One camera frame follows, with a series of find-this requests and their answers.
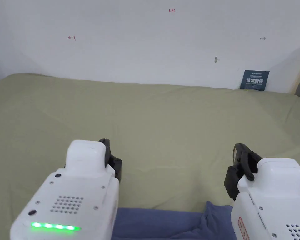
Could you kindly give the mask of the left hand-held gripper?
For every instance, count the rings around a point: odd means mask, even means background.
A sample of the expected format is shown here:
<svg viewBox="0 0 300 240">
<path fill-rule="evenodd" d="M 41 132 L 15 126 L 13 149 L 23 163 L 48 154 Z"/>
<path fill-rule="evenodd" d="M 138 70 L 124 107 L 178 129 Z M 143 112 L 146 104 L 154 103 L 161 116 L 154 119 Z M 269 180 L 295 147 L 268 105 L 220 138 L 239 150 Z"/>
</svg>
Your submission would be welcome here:
<svg viewBox="0 0 300 240">
<path fill-rule="evenodd" d="M 48 175 L 13 222 L 11 240 L 110 240 L 122 160 L 110 140 L 74 140 L 63 168 Z"/>
</svg>

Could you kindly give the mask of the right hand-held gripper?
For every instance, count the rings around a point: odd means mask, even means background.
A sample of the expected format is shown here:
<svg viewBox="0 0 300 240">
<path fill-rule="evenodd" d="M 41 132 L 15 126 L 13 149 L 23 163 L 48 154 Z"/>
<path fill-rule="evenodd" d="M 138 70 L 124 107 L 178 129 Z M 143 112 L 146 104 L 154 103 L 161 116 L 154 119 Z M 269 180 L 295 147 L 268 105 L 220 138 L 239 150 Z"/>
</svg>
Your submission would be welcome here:
<svg viewBox="0 0 300 240">
<path fill-rule="evenodd" d="M 237 240 L 300 240 L 300 165 L 264 158 L 243 143 L 233 149 L 224 185 L 234 201 Z"/>
</svg>

